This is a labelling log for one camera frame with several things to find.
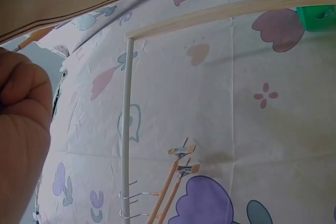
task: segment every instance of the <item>pink flower print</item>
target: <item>pink flower print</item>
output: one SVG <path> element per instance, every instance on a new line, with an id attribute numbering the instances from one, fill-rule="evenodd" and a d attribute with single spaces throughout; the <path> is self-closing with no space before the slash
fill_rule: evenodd
<path id="1" fill-rule="evenodd" d="M 268 93 L 268 90 L 269 90 L 269 85 L 267 82 L 264 83 L 264 86 L 262 87 L 263 89 L 263 92 L 264 93 Z M 278 98 L 278 93 L 277 92 L 271 92 L 271 93 L 268 93 L 268 97 L 271 98 L 271 99 L 275 99 L 275 98 Z M 260 103 L 260 107 L 262 109 L 264 109 L 267 105 L 267 99 L 264 98 L 264 95 L 263 94 L 254 94 L 253 95 L 254 99 L 256 100 L 261 100 L 261 103 Z"/>

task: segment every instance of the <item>purple letter print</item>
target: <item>purple letter print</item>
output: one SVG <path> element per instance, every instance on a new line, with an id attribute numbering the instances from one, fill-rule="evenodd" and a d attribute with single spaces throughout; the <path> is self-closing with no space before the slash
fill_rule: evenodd
<path id="1" fill-rule="evenodd" d="M 90 200 L 91 200 L 91 204 L 95 208 L 101 208 L 101 206 L 104 203 L 104 193 L 102 191 L 99 191 L 99 197 L 98 197 L 95 191 L 91 191 Z"/>
<path id="2" fill-rule="evenodd" d="M 195 176 L 186 185 L 186 195 L 176 203 L 177 216 L 168 224 L 232 224 L 233 205 L 225 189 L 213 179 Z"/>

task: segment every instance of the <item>white metal pole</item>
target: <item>white metal pole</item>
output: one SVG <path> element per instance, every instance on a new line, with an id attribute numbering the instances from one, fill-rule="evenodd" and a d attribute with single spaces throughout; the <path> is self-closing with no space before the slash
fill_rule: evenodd
<path id="1" fill-rule="evenodd" d="M 129 138 L 130 138 L 130 104 L 132 84 L 132 63 L 133 63 L 134 39 L 129 38 L 126 52 L 126 71 L 124 83 L 124 98 L 122 106 L 122 143 L 121 143 L 121 182 L 122 194 L 130 196 L 129 185 Z M 122 211 L 126 217 L 130 216 L 130 200 L 122 200 Z M 130 224 L 130 219 L 124 219 L 124 224 Z"/>

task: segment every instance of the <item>wooden stick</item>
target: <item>wooden stick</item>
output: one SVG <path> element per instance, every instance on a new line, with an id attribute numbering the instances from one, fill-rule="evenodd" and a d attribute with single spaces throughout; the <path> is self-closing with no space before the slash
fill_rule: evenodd
<path id="1" fill-rule="evenodd" d="M 336 5 L 336 0 L 244 0 L 198 10 L 179 17 L 157 22 L 126 33 L 125 38 L 144 39 L 183 28 L 225 18 L 293 7 Z"/>
<path id="2" fill-rule="evenodd" d="M 157 199 L 157 202 L 156 202 L 156 204 L 154 206 L 154 209 L 153 209 L 151 215 L 148 218 L 147 224 L 152 224 L 153 223 L 153 221 L 154 221 L 154 219 L 156 217 L 156 214 L 159 211 L 159 208 L 161 207 L 161 204 L 162 204 L 162 201 L 164 199 L 164 196 L 166 195 L 166 193 L 168 191 L 168 188 L 169 188 L 169 185 L 170 185 L 170 183 L 172 181 L 174 173 L 176 172 L 177 166 L 179 165 L 179 160 L 180 159 L 177 158 L 175 160 L 175 162 L 173 163 L 172 168 L 170 169 L 170 172 L 168 174 L 168 178 L 167 178 L 167 180 L 166 180 L 166 182 L 165 182 L 165 184 L 163 186 L 162 191 L 160 192 L 159 198 Z"/>
<path id="3" fill-rule="evenodd" d="M 162 224 L 163 221 L 164 221 L 164 218 L 166 218 L 166 215 L 167 215 L 167 213 L 168 213 L 168 210 L 169 210 L 169 208 L 170 208 L 170 206 L 171 206 L 171 204 L 172 204 L 172 202 L 173 202 L 173 200 L 174 200 L 174 198 L 175 198 L 175 195 L 176 195 L 176 193 L 177 193 L 177 190 L 178 190 L 178 188 L 179 188 L 179 186 L 180 186 L 181 180 L 182 180 L 182 177 L 180 176 L 180 177 L 178 178 L 178 180 L 177 180 L 177 182 L 176 182 L 174 188 L 173 188 L 172 193 L 170 194 L 170 197 L 169 197 L 169 200 L 168 200 L 168 202 L 167 202 L 167 205 L 166 205 L 165 208 L 163 209 L 162 214 L 160 214 L 160 216 L 159 216 L 159 221 L 158 221 L 157 224 Z"/>

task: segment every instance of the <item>pink heart print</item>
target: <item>pink heart print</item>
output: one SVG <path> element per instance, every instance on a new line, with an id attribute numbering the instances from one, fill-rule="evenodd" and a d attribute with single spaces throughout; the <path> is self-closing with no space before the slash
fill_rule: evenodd
<path id="1" fill-rule="evenodd" d="M 209 44 L 198 44 L 195 46 L 192 46 L 189 48 L 186 52 L 186 54 L 190 57 L 191 59 L 191 65 L 194 67 L 197 67 L 200 65 L 205 58 L 208 56 L 210 50 L 210 45 Z"/>
<path id="2" fill-rule="evenodd" d="M 114 74 L 115 68 L 110 68 L 99 75 L 95 77 L 95 79 L 92 82 L 92 96 L 91 101 L 93 101 L 95 98 L 97 98 L 100 93 L 107 87 L 107 85 L 112 80 L 113 74 Z"/>
<path id="3" fill-rule="evenodd" d="M 261 14 L 253 22 L 252 29 L 260 31 L 264 42 L 273 42 L 275 52 L 292 49 L 305 33 L 299 15 L 291 9 L 270 10 Z"/>

